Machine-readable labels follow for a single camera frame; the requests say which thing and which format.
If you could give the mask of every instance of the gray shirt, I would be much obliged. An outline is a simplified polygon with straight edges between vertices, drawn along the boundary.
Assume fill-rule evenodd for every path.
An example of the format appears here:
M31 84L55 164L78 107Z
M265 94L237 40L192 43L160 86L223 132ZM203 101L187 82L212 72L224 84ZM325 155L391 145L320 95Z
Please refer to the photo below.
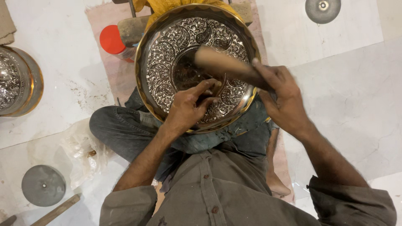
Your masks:
M319 220L272 197L265 175L267 160L239 152L208 150L192 155L177 170L171 189L152 216L153 186L110 193L100 225L108 226L257 226L395 225L387 191L328 184L312 177L308 189Z

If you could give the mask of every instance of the burlap cloth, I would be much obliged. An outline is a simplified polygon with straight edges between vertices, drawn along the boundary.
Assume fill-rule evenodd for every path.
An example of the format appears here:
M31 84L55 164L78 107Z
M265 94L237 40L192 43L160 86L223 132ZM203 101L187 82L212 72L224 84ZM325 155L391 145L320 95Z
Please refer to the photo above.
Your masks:
M0 0L0 45L14 42L13 33L17 31L8 11L6 1Z

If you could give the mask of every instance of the shirt sleeve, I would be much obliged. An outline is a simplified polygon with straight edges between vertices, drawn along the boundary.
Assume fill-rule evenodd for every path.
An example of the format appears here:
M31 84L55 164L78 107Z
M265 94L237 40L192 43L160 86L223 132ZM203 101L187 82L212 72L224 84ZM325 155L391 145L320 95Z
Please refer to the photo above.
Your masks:
M110 193L103 202L100 226L143 226L151 219L158 195L153 186Z
M329 184L313 176L310 195L323 225L396 224L396 211L387 191Z

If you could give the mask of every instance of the orange cloth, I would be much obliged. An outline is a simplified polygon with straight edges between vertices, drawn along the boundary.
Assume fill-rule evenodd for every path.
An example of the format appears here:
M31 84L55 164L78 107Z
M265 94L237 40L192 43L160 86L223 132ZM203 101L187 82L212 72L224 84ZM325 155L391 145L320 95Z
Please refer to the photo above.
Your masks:
M141 11L144 6L152 7L154 10L154 14L151 15L151 17L148 20L147 27L148 29L149 26L162 14L165 12L178 7L180 5L186 5L190 3L204 3L204 4L211 4L214 6L219 6L221 8L226 9L227 11L233 13L236 15L238 18L242 19L240 15L232 9L232 7L223 1L220 0L133 0L134 3L134 8L136 12Z

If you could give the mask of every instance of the dark jeans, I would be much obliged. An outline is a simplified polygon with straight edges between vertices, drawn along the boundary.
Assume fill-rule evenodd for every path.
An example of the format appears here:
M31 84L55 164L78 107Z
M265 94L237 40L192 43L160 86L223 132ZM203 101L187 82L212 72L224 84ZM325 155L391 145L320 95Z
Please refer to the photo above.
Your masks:
M89 126L96 138L132 162L158 131L157 127L144 125L141 116L150 117L126 107L108 106L93 113ZM264 105L257 98L249 111L223 129L207 134L182 135L166 150L155 179L163 182L179 166L184 153L198 153L222 142L250 157L265 156L271 132L271 124L264 122L267 117Z

